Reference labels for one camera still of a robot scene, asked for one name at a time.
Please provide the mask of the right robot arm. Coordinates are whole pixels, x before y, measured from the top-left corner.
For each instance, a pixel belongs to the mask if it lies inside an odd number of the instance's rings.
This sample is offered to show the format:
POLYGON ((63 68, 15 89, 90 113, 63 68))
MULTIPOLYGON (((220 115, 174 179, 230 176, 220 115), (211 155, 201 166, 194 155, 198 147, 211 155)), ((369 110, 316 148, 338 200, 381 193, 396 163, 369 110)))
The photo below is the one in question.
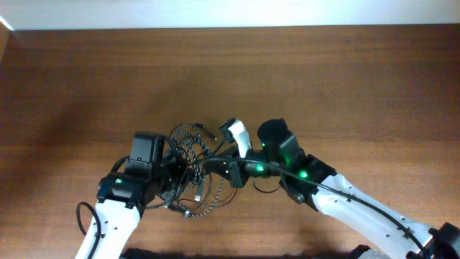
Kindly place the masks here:
POLYGON ((238 119, 220 128, 234 144, 219 155, 203 159, 203 167, 242 188, 248 178, 280 177, 280 186, 297 204, 332 217, 368 239, 357 258, 458 258, 459 228, 444 223, 435 228, 378 202, 359 190, 333 167, 305 154, 284 119, 270 119, 259 126, 261 149, 255 150, 238 119))

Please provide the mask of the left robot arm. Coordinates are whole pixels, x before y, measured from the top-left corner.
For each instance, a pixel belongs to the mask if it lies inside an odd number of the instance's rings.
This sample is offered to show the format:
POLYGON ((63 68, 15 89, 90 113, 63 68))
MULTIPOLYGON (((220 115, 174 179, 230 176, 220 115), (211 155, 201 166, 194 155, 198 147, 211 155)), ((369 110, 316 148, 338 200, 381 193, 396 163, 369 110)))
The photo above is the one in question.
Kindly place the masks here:
POLYGON ((187 174, 178 144, 166 135, 136 132, 128 156, 98 184, 96 204, 75 208, 84 240, 77 258, 119 258, 147 209, 170 203, 187 174))

